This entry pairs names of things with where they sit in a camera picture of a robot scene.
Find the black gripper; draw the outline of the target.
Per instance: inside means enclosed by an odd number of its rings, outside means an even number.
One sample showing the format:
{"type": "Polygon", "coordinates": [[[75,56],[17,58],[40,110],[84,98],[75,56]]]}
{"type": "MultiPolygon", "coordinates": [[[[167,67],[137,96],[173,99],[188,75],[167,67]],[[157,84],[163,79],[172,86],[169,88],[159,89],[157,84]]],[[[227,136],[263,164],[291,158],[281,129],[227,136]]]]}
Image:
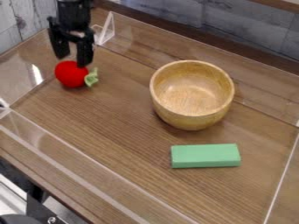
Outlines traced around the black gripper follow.
{"type": "Polygon", "coordinates": [[[77,65],[85,67],[93,60],[93,31],[89,28],[92,0],[56,0],[56,16],[48,17],[48,34],[53,53],[59,59],[71,54],[64,35],[79,38],[77,65]]]}

